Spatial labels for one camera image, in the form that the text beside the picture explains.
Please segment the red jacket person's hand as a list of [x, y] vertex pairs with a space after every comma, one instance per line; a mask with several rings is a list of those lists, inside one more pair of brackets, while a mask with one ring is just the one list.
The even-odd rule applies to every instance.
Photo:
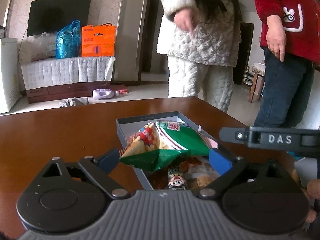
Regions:
[[278, 15], [271, 15], [266, 20], [268, 26], [266, 34], [268, 49], [280, 62], [284, 62], [286, 34], [282, 25], [282, 19]]

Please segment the white pajama person's hand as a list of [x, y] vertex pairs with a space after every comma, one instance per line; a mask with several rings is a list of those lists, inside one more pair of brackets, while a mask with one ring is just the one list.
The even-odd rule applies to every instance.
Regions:
[[176, 26], [189, 34], [190, 38], [195, 37], [195, 31], [199, 25], [200, 16], [198, 8], [183, 8], [174, 13], [173, 22]]

